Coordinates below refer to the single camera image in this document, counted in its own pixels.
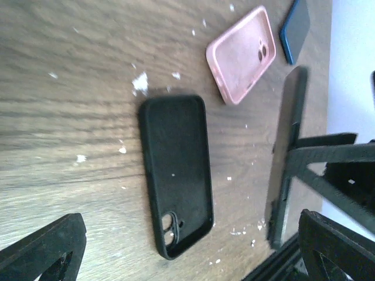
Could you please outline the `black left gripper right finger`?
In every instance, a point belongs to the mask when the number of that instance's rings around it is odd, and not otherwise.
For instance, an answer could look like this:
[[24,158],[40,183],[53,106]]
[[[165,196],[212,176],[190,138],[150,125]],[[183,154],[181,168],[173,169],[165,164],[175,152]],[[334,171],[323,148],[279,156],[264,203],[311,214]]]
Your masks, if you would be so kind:
[[307,209],[298,241],[310,280],[374,280],[374,242]]

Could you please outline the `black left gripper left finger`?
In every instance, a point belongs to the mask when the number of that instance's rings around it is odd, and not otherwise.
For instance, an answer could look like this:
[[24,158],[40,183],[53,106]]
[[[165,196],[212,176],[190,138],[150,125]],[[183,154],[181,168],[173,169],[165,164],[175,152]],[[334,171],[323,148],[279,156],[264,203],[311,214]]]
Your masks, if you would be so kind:
[[76,280],[85,248],[82,215],[64,215],[1,250],[1,280]]

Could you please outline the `black smartphone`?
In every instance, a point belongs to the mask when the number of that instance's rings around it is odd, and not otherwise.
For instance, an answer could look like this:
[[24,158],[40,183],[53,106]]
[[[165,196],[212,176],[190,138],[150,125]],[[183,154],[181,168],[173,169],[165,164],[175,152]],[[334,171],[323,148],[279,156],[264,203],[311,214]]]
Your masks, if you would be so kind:
[[267,240],[274,250],[282,247],[285,234],[291,185],[291,176],[287,173],[288,154],[298,142],[308,76],[307,67],[295,67],[286,76],[282,91],[265,207]]

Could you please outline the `pink phone case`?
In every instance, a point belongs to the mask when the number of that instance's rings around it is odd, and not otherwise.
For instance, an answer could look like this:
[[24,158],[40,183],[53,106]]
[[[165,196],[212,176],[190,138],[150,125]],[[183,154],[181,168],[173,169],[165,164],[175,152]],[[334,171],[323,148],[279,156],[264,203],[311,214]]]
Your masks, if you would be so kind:
[[239,104],[276,54],[270,20],[262,5],[212,41],[206,60],[225,104]]

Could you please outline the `black phone case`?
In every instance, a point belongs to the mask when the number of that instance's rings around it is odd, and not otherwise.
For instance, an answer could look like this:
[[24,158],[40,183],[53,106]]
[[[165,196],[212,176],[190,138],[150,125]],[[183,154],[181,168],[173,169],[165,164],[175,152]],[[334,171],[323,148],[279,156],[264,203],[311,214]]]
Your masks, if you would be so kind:
[[138,122],[155,244],[172,261],[213,228],[206,107],[198,95],[152,97]]

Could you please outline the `blue smartphone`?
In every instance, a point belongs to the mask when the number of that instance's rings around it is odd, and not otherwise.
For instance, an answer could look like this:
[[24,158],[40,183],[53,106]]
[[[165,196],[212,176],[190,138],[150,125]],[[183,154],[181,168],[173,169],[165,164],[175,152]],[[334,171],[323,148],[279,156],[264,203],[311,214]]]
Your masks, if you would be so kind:
[[305,0],[294,1],[279,32],[288,64],[297,63],[309,29],[310,17],[307,2]]

